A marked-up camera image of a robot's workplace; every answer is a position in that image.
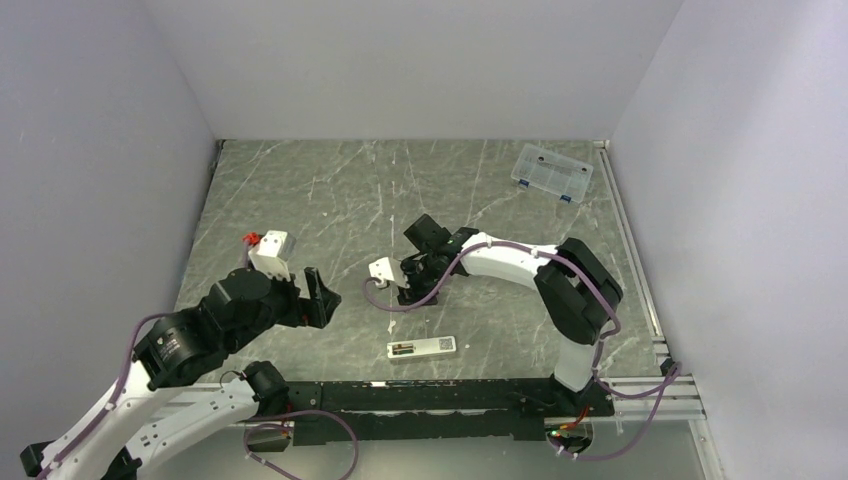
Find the white remote control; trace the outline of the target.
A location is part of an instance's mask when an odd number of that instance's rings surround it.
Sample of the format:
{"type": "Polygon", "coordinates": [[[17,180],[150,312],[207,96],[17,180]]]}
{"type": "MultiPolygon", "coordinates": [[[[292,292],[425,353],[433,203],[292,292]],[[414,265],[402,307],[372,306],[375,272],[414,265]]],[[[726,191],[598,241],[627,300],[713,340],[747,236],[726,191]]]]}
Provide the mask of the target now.
{"type": "Polygon", "coordinates": [[[424,339],[402,340],[390,342],[387,344],[387,358],[392,361],[406,359],[431,358],[443,355],[450,355],[457,351],[457,342],[454,336],[431,337],[424,339]],[[411,356],[392,358],[388,352],[393,344],[397,343],[413,343],[416,346],[416,353],[411,356]]]}

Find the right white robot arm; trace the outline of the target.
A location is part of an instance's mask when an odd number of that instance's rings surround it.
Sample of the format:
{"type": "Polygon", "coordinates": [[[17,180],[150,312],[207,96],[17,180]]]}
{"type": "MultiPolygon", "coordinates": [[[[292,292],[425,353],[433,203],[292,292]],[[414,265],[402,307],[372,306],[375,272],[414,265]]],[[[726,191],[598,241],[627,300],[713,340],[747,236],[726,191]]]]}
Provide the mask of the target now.
{"type": "Polygon", "coordinates": [[[552,404],[564,415],[574,415],[588,404],[600,344],[610,334],[606,326],[620,328],[614,315],[624,292],[585,242],[568,238],[559,245],[532,245],[472,227],[451,232],[427,214],[404,235],[415,254],[369,267],[380,286],[396,286],[400,305],[435,304],[453,275],[490,277],[535,291],[562,337],[552,404]]]}

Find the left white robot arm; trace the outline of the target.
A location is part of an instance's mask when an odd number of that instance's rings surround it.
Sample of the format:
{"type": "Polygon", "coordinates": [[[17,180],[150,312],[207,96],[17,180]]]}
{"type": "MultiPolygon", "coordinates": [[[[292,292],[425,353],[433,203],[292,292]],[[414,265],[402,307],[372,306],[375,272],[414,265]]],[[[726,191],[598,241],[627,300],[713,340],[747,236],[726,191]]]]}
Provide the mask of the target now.
{"type": "Polygon", "coordinates": [[[289,386],[268,362],[249,364],[237,378],[180,412],[152,416],[231,354],[276,326],[324,328],[340,305],[319,272],[304,271],[300,297],[293,279],[240,268],[215,283],[195,307],[150,316],[134,335],[114,385],[65,434],[20,454],[35,479],[141,479],[166,460],[222,428],[292,411],[289,386]]]}

